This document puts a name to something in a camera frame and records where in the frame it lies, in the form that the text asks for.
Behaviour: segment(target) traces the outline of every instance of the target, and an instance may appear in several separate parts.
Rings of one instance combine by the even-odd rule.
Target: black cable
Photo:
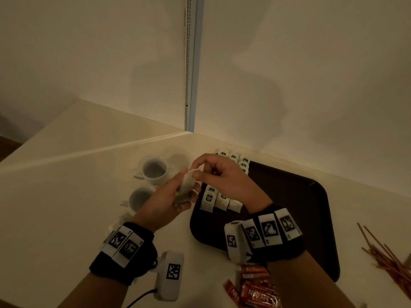
[[[132,305],[134,305],[137,301],[141,300],[145,295],[150,294],[150,293],[155,293],[157,292],[157,289],[152,289],[150,291],[145,292],[143,295],[141,295],[139,298],[137,298],[135,301],[133,301],[130,305],[128,305],[126,308],[130,308]]]

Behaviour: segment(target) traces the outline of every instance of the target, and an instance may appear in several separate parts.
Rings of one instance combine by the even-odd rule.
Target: black wristband
[[[126,222],[104,241],[101,252],[90,266],[90,271],[104,278],[131,285],[133,280],[155,268],[157,250],[154,234],[144,227]]]
[[[288,210],[278,205],[250,214],[243,229],[253,253],[252,262],[293,259],[305,251],[300,229]]]

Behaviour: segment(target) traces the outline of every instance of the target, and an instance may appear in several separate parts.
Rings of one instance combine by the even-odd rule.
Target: forearm
[[[354,308],[307,251],[295,259],[269,262],[268,267],[284,308]]]
[[[89,273],[58,308],[121,308],[128,287]]]

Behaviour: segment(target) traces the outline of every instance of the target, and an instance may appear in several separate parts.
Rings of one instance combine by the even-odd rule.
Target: white countertop
[[[318,181],[327,191],[340,259],[339,287],[356,306],[406,307],[407,297],[373,267],[357,222],[404,260],[411,252],[411,199],[198,134],[80,101],[0,163],[0,298],[25,308],[55,307],[87,274],[119,206],[144,184],[141,160],[161,155],[190,166],[215,149]],[[159,254],[184,253],[180,297],[151,296],[135,307],[235,307],[223,282],[234,279],[226,254],[191,235],[191,212],[155,234]],[[125,306],[154,286],[155,274],[132,285]]]

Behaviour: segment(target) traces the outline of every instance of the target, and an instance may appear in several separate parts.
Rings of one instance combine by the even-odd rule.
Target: black tray
[[[340,277],[340,264],[325,189],[310,178],[253,161],[250,162],[248,176],[275,203],[289,210],[303,233],[307,251],[336,282]],[[246,220],[248,211],[244,206],[240,213],[229,209],[222,211],[216,207],[212,213],[200,210],[206,187],[202,184],[191,215],[191,233],[201,243],[227,251],[224,225],[235,220]]]

